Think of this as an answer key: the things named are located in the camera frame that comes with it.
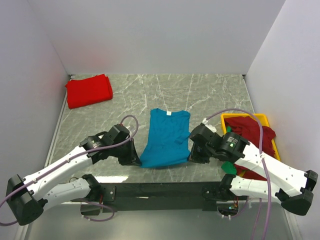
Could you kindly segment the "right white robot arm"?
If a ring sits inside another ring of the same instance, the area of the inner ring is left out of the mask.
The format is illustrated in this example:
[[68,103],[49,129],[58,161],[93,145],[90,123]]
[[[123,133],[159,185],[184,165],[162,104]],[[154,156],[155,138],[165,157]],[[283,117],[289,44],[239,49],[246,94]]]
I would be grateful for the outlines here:
[[298,216],[305,216],[311,208],[318,180],[315,171],[290,167],[236,133],[220,136],[207,123],[194,128],[189,139],[193,142],[189,161],[205,164],[215,158],[244,167],[264,178],[257,180],[225,174],[217,186],[202,191],[206,199],[223,202],[241,196],[265,199]]

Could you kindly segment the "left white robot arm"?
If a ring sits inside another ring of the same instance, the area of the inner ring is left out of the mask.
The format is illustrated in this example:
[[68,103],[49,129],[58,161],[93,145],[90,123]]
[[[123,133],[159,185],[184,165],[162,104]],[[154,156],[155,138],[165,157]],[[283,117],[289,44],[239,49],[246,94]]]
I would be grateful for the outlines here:
[[64,202],[102,199],[102,186],[92,174],[85,174],[73,182],[61,182],[108,157],[117,158],[123,166],[140,166],[133,137],[125,126],[116,124],[109,131],[86,137],[70,153],[46,168],[25,177],[18,174],[11,177],[4,201],[16,223],[28,225],[44,211]]

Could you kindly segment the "blue t shirt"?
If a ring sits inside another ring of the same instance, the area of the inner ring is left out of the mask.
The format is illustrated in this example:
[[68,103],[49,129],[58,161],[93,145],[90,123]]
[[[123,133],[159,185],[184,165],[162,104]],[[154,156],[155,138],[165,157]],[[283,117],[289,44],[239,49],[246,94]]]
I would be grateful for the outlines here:
[[189,151],[190,113],[150,111],[147,145],[140,156],[143,168],[164,168],[187,162]]

